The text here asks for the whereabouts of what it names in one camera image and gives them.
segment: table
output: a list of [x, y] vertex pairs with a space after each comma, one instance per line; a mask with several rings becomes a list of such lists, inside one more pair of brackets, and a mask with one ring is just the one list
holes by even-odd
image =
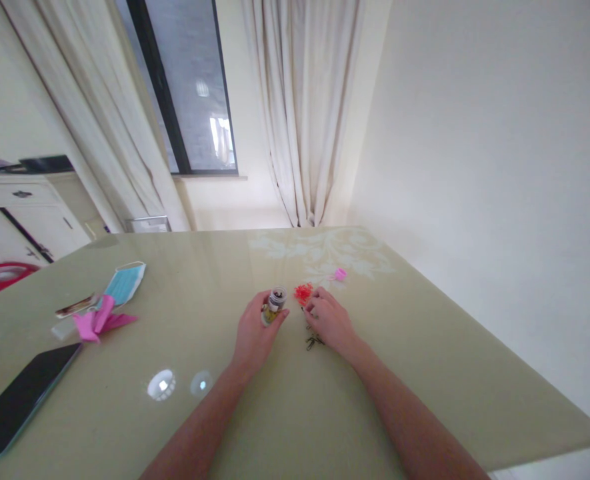
[[[292, 293], [308, 281], [346, 306], [355, 330], [486, 470], [590, 446], [588, 416], [356, 227], [110, 235], [87, 245], [0, 293], [0, 392], [37, 353], [77, 341], [51, 334], [55, 310], [137, 260], [146, 274], [123, 311], [139, 320], [84, 346], [0, 458], [0, 478], [137, 478], [228, 364], [247, 302], [274, 285], [290, 292], [291, 314], [212, 477], [399, 478], [356, 374], [323, 345], [306, 350]], [[337, 267], [348, 272], [343, 283], [328, 278]], [[169, 386], [154, 399], [148, 385], [164, 370]]]

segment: cabinet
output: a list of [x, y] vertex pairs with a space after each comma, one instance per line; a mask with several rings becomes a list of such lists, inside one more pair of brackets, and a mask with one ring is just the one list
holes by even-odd
[[0, 263], [46, 266], [106, 234], [74, 172], [0, 174]]
[[0, 261], [16, 261], [44, 267], [46, 259], [0, 210]]

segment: tablet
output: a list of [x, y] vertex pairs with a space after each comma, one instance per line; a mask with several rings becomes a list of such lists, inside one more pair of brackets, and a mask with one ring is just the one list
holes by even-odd
[[38, 354], [0, 395], [0, 455], [16, 440], [50, 390], [81, 349], [81, 344]]

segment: hand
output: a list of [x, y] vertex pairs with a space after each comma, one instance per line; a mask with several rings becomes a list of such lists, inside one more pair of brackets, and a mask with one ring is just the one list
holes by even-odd
[[261, 322], [261, 311], [268, 303], [269, 296], [270, 290], [256, 294], [239, 319], [231, 367], [235, 368], [244, 380], [250, 380], [261, 370], [281, 324], [290, 313], [288, 309], [282, 310], [268, 327], [264, 327]]
[[[314, 309], [318, 318], [310, 312]], [[308, 324], [321, 337], [326, 345], [346, 356], [359, 344], [360, 339], [353, 329], [345, 308], [328, 291], [319, 287], [304, 308]]]

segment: pink bow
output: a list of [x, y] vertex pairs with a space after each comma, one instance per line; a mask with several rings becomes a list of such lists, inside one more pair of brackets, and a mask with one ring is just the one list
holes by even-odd
[[101, 343], [99, 340], [100, 333], [128, 325], [137, 320], [137, 317], [125, 313], [112, 314], [114, 306], [115, 299], [110, 295], [104, 295], [99, 310], [88, 310], [83, 315], [73, 314], [75, 325], [82, 340]]

